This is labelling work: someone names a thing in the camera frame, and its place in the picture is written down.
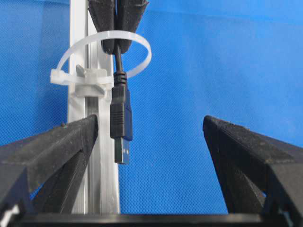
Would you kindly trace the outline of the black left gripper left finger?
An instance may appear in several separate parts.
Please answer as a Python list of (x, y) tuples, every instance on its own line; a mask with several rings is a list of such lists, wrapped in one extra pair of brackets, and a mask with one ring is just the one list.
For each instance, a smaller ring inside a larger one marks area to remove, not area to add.
[(14, 215), (70, 214), (97, 137), (93, 114), (1, 146), (1, 226)]

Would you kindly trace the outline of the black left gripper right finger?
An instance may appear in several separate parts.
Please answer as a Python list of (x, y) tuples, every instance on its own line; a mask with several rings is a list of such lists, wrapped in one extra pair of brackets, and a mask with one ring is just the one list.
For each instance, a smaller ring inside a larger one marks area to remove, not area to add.
[(284, 214), (303, 224), (303, 149), (206, 116), (203, 135), (229, 213)]

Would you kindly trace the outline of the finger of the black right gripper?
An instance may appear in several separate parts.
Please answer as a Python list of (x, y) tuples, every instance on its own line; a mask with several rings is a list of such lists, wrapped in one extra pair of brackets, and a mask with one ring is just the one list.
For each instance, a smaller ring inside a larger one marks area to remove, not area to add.
[[(88, 10), (97, 33), (115, 29), (115, 0), (88, 0)], [(115, 54), (115, 39), (106, 39), (100, 42), (104, 53)]]
[(118, 0), (117, 30), (136, 33), (148, 0)]

